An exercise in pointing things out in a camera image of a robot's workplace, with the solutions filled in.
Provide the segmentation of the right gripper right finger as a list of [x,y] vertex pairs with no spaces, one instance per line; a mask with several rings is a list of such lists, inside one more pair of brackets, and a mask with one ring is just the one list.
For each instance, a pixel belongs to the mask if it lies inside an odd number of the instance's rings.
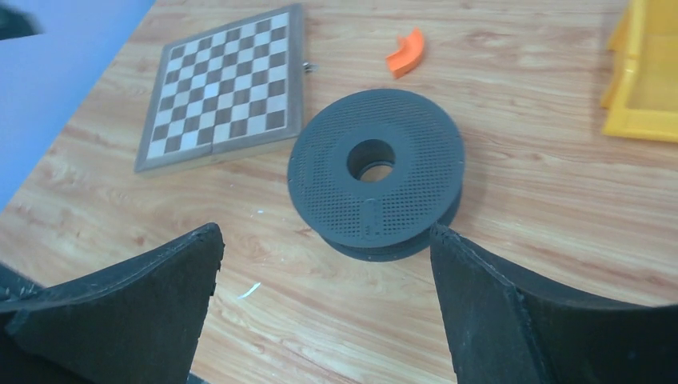
[[446,226],[430,258],[460,383],[674,383],[677,307],[578,290]]

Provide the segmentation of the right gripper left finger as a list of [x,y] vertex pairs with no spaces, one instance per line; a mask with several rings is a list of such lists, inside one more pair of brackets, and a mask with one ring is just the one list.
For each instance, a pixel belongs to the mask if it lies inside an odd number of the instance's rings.
[[200,382],[191,366],[224,249],[210,222],[56,286],[2,266],[2,382]]

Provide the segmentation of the dark grey cable spool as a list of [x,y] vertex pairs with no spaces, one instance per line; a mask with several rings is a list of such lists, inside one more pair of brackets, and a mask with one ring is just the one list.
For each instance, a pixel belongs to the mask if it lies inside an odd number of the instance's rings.
[[368,262],[407,258],[448,225],[462,194],[465,149],[450,115],[407,90],[364,90],[314,116],[293,146],[289,196],[335,250]]

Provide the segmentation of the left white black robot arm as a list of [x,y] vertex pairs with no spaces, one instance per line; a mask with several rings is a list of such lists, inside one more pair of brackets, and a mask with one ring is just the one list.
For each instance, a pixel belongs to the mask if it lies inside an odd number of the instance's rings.
[[42,28],[32,14],[1,4],[1,40],[38,35]]

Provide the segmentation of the wooden chessboard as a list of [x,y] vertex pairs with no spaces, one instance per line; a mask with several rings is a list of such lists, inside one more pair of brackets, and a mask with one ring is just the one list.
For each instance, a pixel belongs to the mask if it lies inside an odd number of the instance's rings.
[[164,46],[136,173],[281,149],[304,126],[305,15],[299,3]]

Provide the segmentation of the orange plastic bin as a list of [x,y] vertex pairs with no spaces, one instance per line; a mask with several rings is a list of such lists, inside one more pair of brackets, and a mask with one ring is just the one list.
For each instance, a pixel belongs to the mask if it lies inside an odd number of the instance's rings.
[[608,39],[612,79],[603,133],[677,142],[677,1],[630,1]]

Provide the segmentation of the orange curved plastic piece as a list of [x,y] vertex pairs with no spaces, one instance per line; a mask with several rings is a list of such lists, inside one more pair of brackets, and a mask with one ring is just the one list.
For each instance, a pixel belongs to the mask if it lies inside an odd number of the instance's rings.
[[395,78],[402,78],[414,70],[425,53],[425,37],[419,28],[405,36],[397,38],[398,49],[385,58],[387,69]]

